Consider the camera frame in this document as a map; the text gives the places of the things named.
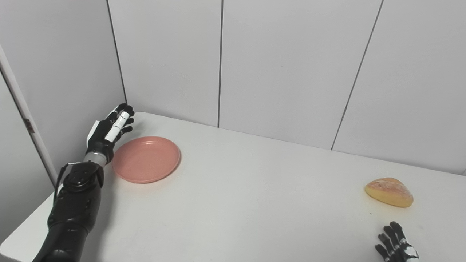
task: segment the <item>bread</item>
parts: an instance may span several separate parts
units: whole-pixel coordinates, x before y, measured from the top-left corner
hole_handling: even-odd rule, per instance
[[[369,196],[397,207],[409,207],[414,201],[403,183],[394,178],[376,179],[368,183],[364,190]]]

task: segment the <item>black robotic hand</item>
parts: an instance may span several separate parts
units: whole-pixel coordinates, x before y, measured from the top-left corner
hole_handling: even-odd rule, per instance
[[[126,103],[118,105],[104,120],[96,121],[87,139],[87,153],[95,152],[104,155],[108,164],[113,159],[115,142],[121,136],[133,130],[127,126],[134,122],[133,108]]]
[[[375,247],[385,262],[419,262],[418,253],[406,240],[400,224],[390,222],[384,231],[386,234],[379,234],[378,238],[385,248],[381,244]]]

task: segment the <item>robot finger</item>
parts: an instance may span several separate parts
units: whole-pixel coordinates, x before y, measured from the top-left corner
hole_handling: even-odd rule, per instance
[[[115,108],[110,112],[110,114],[108,114],[108,116],[107,116],[106,119],[109,119],[109,117],[110,117],[110,115],[111,115],[112,113],[116,113],[116,115],[118,116],[118,115],[120,114],[120,112],[121,112],[123,109],[126,108],[126,106],[127,106],[127,103],[121,103],[121,104],[119,104],[117,107],[115,107]]]
[[[393,248],[393,245],[391,244],[388,236],[385,234],[379,234],[378,238],[387,248],[388,255],[390,256],[390,262],[401,262],[397,259],[397,256],[395,255],[395,249]]]
[[[127,113],[130,115],[130,117],[132,117],[132,116],[134,115],[133,107],[130,106],[130,105],[127,105],[127,106],[124,108],[123,112],[127,112]]]
[[[132,124],[134,123],[134,119],[132,117],[128,118],[128,120],[126,120],[126,123],[124,123],[124,126],[127,126],[129,124]]]
[[[126,133],[131,132],[131,131],[133,131],[133,127],[132,126],[126,126],[126,127],[121,129],[120,134],[123,135],[123,134],[126,134]]]
[[[390,260],[390,255],[388,255],[387,250],[381,245],[377,244],[375,245],[377,252],[384,258],[385,262],[392,262]]]

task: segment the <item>robotic hand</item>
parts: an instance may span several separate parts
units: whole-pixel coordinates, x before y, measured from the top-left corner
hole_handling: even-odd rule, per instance
[[[419,262],[418,253],[406,240],[400,224],[390,222],[389,226],[384,227],[384,231],[386,234],[382,233],[378,238],[386,249],[381,244],[375,247],[385,262]]]
[[[48,234],[33,262],[79,262],[88,233],[94,228],[103,186],[103,167],[113,159],[113,148],[126,126],[134,122],[131,106],[122,103],[102,121],[96,121],[82,162],[68,163],[58,175],[54,205],[48,217]],[[68,165],[70,173],[58,186]]]

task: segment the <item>white wall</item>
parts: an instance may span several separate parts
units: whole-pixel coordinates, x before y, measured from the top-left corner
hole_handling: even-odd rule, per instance
[[[128,103],[217,126],[221,0],[109,0]]]
[[[52,191],[39,154],[0,74],[0,243]],[[0,262],[7,261],[0,255]]]
[[[225,0],[220,127],[330,149],[379,6]]]
[[[0,1],[0,45],[55,169],[81,160],[94,120],[124,101],[106,2]]]
[[[110,0],[137,110],[216,125],[221,0]],[[219,124],[330,149],[381,1],[224,0]],[[335,150],[466,169],[458,1],[390,0]]]
[[[463,173],[465,10],[385,1],[334,150]]]

